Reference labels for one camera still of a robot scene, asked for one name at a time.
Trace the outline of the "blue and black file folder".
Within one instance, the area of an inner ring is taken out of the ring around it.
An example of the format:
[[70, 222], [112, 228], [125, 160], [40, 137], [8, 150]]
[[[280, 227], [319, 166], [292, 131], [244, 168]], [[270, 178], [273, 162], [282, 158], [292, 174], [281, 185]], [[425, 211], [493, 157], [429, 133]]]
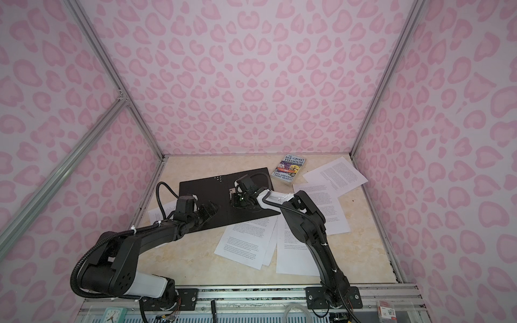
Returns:
[[202, 205], [212, 202], [218, 206], [218, 212], [199, 228], [199, 231], [280, 214], [278, 211], [262, 209], [258, 206], [248, 208], [234, 207], [234, 204], [231, 202], [231, 190], [235, 188], [234, 183], [243, 176], [250, 176], [259, 188], [267, 188], [271, 183], [268, 169], [257, 168], [233, 174], [183, 181], [179, 184], [179, 193], [181, 195], [195, 195]]

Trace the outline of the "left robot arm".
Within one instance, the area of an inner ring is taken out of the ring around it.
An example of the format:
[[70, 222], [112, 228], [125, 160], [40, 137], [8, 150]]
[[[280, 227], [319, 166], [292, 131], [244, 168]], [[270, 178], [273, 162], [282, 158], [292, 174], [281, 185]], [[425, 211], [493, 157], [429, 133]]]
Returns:
[[72, 270], [71, 290], [90, 299], [146, 297], [173, 305], [174, 280], [138, 272], [139, 256], [199, 230], [218, 210], [211, 201], [199, 204], [192, 195], [180, 196], [176, 209], [150, 226], [102, 234]]

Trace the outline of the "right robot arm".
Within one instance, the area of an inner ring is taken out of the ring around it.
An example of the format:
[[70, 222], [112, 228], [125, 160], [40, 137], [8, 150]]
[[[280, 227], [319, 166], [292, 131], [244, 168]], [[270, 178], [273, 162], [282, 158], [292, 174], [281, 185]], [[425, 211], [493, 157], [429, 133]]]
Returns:
[[236, 180], [234, 186], [230, 190], [230, 203], [234, 208], [269, 209], [283, 215], [294, 237], [308, 248], [319, 271], [324, 300], [332, 308], [352, 312], [354, 308], [363, 307], [358, 288], [350, 285], [333, 256], [324, 215], [306, 192], [275, 192], [259, 186], [247, 175]]

